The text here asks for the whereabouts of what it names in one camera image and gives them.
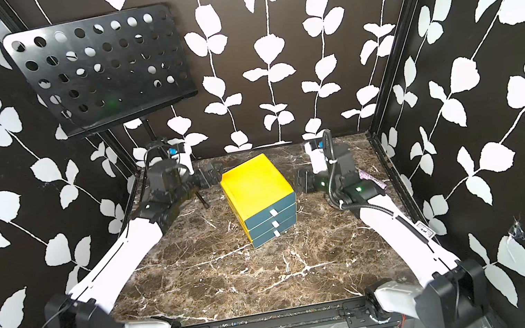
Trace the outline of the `yellow teal drawer cabinet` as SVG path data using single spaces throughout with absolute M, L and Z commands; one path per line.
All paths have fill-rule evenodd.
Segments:
M 264 154 L 224 173 L 220 185 L 253 248 L 297 223 L 295 190 Z

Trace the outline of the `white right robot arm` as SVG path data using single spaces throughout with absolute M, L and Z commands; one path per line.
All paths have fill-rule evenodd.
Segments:
M 479 264 L 444 249 L 427 226 L 406 217 L 376 182 L 357 172 L 343 179 L 306 169 L 297 172 L 296 182 L 298 191 L 321 192 L 335 210 L 353 213 L 371 227 L 416 277 L 415 285 L 385 280 L 366 291 L 376 320 L 401 315 L 425 328 L 467 328 L 488 314 L 487 279 Z

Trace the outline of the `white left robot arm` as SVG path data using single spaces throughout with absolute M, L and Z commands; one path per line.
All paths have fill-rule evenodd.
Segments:
M 168 191 L 152 188 L 115 244 L 72 290 L 45 306 L 47 328 L 175 328 L 162 319 L 116 321 L 111 311 L 121 290 L 150 250 L 169 230 L 182 204 L 221 181 L 222 163 L 207 164 Z

